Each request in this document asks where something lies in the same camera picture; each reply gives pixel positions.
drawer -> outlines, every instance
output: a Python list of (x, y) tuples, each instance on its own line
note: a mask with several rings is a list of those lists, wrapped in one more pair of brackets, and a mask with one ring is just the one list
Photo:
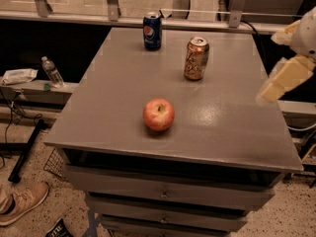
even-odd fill
[(220, 231), (238, 231), (246, 217), (213, 212), (205, 206), (155, 202), (128, 197), (86, 195), (88, 206), (99, 214), (153, 221), (160, 224), (184, 225)]
[(70, 165), (64, 172), (76, 189), (86, 192), (241, 210), (258, 210), (274, 195), (273, 189), (135, 172)]
[(107, 215), (101, 216), (101, 224), (110, 230), (145, 234), (156, 237), (230, 237), (230, 234), (206, 229), (161, 225), (142, 220), (132, 220)]

apple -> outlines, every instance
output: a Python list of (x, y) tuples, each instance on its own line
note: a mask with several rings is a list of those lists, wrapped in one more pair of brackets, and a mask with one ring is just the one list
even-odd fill
[(171, 126), (175, 118), (175, 110), (167, 100), (153, 99), (145, 106), (143, 118), (150, 129), (162, 131)]

can lid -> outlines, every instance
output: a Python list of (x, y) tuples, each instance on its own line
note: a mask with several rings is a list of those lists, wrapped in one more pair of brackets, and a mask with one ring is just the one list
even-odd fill
[(191, 39), (191, 44), (196, 45), (196, 46), (206, 46), (207, 40), (201, 37), (193, 37)]
[(159, 18), (159, 14), (156, 13), (156, 12), (148, 12), (145, 15), (145, 18), (147, 18), (147, 19), (157, 19), (157, 18)]

water bottle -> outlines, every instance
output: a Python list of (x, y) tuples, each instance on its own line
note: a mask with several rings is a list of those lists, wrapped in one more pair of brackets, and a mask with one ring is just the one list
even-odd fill
[(42, 61), (41, 66), (43, 70), (46, 72), (47, 76), (49, 77), (51, 84), (56, 88), (60, 88), (64, 86), (63, 79), (58, 69), (56, 68), (55, 64), (46, 56), (42, 57), (41, 61)]

speckled floor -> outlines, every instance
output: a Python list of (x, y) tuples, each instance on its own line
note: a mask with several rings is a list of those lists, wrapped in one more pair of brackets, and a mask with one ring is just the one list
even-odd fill
[[(34, 111), (27, 111), (30, 116)], [(9, 111), (0, 108), (0, 142), (4, 142), (4, 132), (9, 122)], [(44, 119), (53, 120), (58, 114), (45, 113)], [(26, 142), (33, 131), (33, 122), (22, 121), (11, 125), (7, 132), (9, 142)], [(73, 189), (71, 184), (62, 182), (54, 175), (44, 170), (53, 148), (43, 144), (49, 129), (39, 134), (30, 155), (23, 166), (19, 184), (12, 184), (8, 177), (13, 170), (18, 157), (5, 159), (5, 167), (0, 170), (0, 184), (6, 189), (22, 190), (40, 181), (47, 181), (50, 191), (46, 200), (36, 209), (27, 213), (16, 223), (0, 227), (1, 237), (44, 236), (58, 218), (63, 218), (68, 230), (75, 237), (110, 236), (101, 225), (93, 227), (97, 217), (86, 206), (84, 193)], [(276, 185), (276, 195), (259, 211), (251, 212), (248, 223), (232, 237), (315, 237), (316, 236), (316, 187), (309, 189), (310, 178), (294, 176), (289, 181)], [(137, 236), (134, 234), (116, 233), (116, 237)]]

